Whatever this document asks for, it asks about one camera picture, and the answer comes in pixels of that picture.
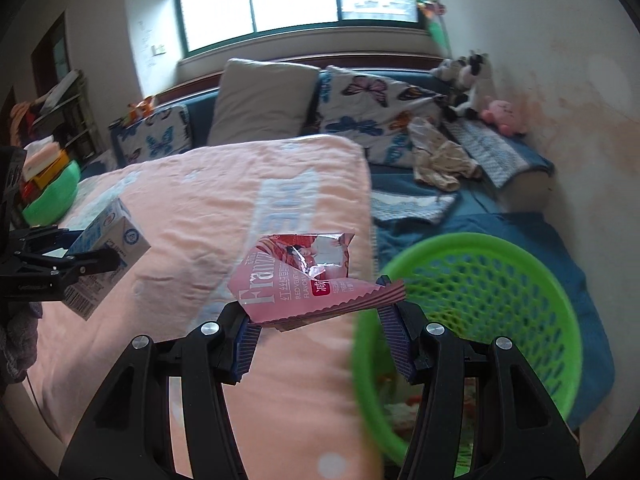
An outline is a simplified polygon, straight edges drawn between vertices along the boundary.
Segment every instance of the plush toy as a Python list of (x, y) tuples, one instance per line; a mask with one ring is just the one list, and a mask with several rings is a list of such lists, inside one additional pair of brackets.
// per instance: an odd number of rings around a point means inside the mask
[(125, 126), (135, 123), (137, 120), (149, 117), (156, 108), (156, 98), (149, 96), (138, 104), (129, 104), (129, 111), (125, 118)]
[(432, 68), (429, 72), (445, 83), (457, 83), (460, 70), (465, 66), (466, 57), (464, 56), (458, 59), (443, 59), (437, 68)]
[(524, 133), (522, 117), (510, 102), (494, 101), (490, 97), (487, 98), (487, 102), (487, 110), (483, 110), (480, 114), (485, 123), (495, 124), (498, 131), (505, 137)]
[(486, 97), (495, 96), (495, 86), (492, 68), (488, 54), (476, 54), (473, 50), (468, 65), (462, 67), (458, 75), (460, 85), (470, 85), (469, 99), (465, 103), (453, 108), (455, 116), (467, 119), (477, 119), (486, 108)]

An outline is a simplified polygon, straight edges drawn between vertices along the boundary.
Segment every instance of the beige pillow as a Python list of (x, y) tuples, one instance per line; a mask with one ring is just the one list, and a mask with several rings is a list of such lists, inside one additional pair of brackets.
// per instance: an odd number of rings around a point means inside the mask
[(222, 75), (207, 145), (298, 136), (320, 69), (230, 59)]

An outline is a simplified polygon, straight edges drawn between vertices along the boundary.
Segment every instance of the pink bedsheet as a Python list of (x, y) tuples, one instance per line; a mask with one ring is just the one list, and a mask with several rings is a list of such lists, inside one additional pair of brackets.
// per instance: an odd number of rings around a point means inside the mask
[[(134, 336), (182, 337), (216, 318), (231, 300), (231, 270), (259, 235), (354, 232), (350, 275), (373, 278), (369, 170), (362, 149), (340, 137), (200, 148), (94, 177), (81, 183), (62, 225), (84, 227), (116, 195), (151, 249), (89, 321), (61, 303), (47, 303), (39, 325), (30, 378), (65, 443)], [(381, 477), (351, 387), (352, 331), (352, 316), (289, 333), (266, 330), (250, 373), (225, 388), (251, 480)], [(175, 397), (174, 455), (178, 471), (186, 473)]]

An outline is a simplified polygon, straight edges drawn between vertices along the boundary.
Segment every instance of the green bowl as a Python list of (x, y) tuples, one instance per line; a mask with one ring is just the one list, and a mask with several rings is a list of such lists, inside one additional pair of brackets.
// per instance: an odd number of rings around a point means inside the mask
[(30, 226), (50, 225), (60, 220), (73, 205), (78, 193), (80, 167), (72, 160), (42, 194), (22, 212)]
[[(512, 339), (567, 419), (582, 373), (580, 328), (562, 285), (538, 259), (501, 238), (456, 233), (415, 244), (382, 274), (402, 278), (407, 300), (456, 335), (484, 343)], [(376, 378), (394, 365), (375, 310), (358, 314), (352, 365), (365, 425), (401, 465), (408, 443), (387, 423), (376, 389)]]

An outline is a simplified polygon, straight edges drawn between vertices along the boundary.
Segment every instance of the white carton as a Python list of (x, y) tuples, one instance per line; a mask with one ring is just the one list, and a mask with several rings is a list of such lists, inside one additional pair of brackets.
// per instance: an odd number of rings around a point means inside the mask
[(105, 246), (118, 251), (118, 268), (112, 272), (81, 276), (77, 283), (65, 290), (63, 303), (85, 320), (89, 319), (116, 283), (150, 248), (138, 226), (133, 223), (131, 213), (119, 198), (114, 199), (82, 231), (66, 254), (95, 251)]

